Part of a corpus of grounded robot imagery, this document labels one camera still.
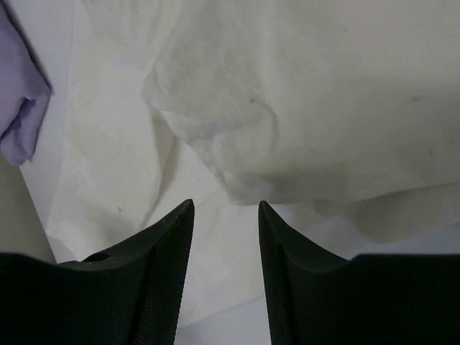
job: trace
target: white cloth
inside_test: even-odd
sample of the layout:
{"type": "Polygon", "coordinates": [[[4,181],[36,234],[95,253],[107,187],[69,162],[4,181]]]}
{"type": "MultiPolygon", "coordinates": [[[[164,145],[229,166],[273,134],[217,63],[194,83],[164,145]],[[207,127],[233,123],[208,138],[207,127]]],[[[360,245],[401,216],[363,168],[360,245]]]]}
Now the white cloth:
{"type": "Polygon", "coordinates": [[[233,202],[304,202],[402,239],[460,220],[459,15],[454,0],[184,0],[143,96],[233,202]]]}

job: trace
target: purple towel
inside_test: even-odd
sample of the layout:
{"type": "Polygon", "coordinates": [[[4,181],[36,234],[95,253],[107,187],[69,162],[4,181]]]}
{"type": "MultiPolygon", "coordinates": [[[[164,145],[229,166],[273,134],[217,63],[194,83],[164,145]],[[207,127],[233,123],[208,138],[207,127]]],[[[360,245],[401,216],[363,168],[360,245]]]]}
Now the purple towel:
{"type": "Polygon", "coordinates": [[[0,150],[11,164],[34,154],[50,94],[0,0],[0,150]]]}

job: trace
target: stain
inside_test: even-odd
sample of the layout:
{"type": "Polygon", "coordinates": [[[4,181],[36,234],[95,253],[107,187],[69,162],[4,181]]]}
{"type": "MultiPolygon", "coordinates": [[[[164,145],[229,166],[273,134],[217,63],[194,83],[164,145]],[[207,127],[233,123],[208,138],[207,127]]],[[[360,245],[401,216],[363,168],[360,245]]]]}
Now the stain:
{"type": "Polygon", "coordinates": [[[414,96],[410,99],[410,101],[412,103],[420,103],[421,101],[423,101],[423,97],[422,96],[414,96]]]}

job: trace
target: lavender fabric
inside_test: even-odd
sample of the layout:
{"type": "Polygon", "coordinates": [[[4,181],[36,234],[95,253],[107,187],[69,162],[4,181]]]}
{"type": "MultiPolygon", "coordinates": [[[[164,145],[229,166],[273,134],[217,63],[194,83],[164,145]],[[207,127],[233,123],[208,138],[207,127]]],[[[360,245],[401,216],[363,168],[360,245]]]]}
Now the lavender fabric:
{"type": "Polygon", "coordinates": [[[11,164],[34,154],[50,94],[0,0],[0,150],[11,164]]]}

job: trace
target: cloth fold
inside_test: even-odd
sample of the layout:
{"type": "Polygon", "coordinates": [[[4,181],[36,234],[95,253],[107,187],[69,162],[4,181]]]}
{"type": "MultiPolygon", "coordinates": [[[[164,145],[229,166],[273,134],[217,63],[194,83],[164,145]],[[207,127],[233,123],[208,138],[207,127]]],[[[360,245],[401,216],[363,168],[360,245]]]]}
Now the cloth fold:
{"type": "Polygon", "coordinates": [[[50,96],[0,1],[0,150],[11,164],[33,156],[50,96]]]}

